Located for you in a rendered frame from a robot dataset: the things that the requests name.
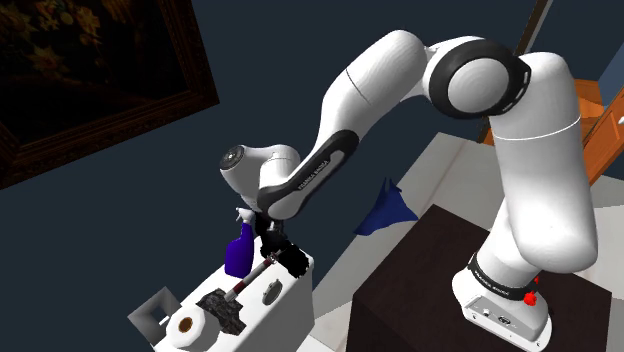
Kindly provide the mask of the dark robot stand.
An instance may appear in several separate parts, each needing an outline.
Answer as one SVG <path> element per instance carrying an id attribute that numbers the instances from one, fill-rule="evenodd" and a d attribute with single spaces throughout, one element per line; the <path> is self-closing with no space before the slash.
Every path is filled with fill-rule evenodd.
<path id="1" fill-rule="evenodd" d="M 431 206 L 354 293 L 346 352 L 522 352 L 468 322 L 452 291 L 487 234 Z M 547 272 L 539 291 L 553 315 L 543 352 L 606 352 L 610 291 Z"/>

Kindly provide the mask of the blue spray bottle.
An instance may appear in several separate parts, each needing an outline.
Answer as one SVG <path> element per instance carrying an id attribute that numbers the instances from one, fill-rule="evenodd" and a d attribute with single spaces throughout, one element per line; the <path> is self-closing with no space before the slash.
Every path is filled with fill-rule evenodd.
<path id="1" fill-rule="evenodd" d="M 251 209 L 237 207 L 238 216 L 241 220 L 240 235 L 231 241 L 226 248 L 224 271 L 227 275 L 244 278 L 252 270 L 254 258 L 254 234 L 252 221 L 255 212 Z"/>

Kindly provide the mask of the grey square wall holder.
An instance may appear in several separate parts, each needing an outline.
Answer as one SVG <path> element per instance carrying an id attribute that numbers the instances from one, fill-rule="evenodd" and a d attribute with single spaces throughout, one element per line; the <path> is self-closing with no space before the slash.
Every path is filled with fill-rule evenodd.
<path id="1" fill-rule="evenodd" d="M 157 308 L 164 312 L 165 320 L 157 320 L 153 316 Z M 130 313 L 127 318 L 147 342 L 155 346 L 166 336 L 168 320 L 180 308 L 181 304 L 177 298 L 167 287 L 163 287 Z"/>

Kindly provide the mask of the blue cloth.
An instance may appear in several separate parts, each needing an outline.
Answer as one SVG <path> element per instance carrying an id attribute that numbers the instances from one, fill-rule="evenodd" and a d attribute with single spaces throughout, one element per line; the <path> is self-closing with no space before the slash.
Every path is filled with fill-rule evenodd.
<path id="1" fill-rule="evenodd" d="M 356 227 L 354 233 L 369 236 L 395 223 L 418 220 L 419 217 L 405 203 L 402 190 L 392 179 L 385 178 L 372 209 Z"/>

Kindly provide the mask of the white toilet paper roll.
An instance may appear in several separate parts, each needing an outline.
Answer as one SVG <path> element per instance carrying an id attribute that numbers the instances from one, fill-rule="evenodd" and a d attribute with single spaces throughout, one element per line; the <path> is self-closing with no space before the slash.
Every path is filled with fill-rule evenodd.
<path id="1" fill-rule="evenodd" d="M 182 306 L 166 327 L 170 345 L 185 352 L 207 352 L 220 332 L 219 320 L 197 305 Z"/>

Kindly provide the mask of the orange wooden cabinet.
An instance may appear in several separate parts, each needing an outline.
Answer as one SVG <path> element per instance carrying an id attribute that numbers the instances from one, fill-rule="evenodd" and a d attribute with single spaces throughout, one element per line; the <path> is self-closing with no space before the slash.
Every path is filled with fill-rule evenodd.
<path id="1" fill-rule="evenodd" d="M 624 84 L 607 107 L 597 81 L 575 80 L 584 160 L 593 185 L 624 151 Z"/>

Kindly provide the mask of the dark framed wall painting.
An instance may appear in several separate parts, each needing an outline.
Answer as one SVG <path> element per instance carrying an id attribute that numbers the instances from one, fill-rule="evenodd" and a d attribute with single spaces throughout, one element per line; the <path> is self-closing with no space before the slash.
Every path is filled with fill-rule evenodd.
<path id="1" fill-rule="evenodd" d="M 218 101 L 191 0 L 0 0 L 0 189 Z"/>

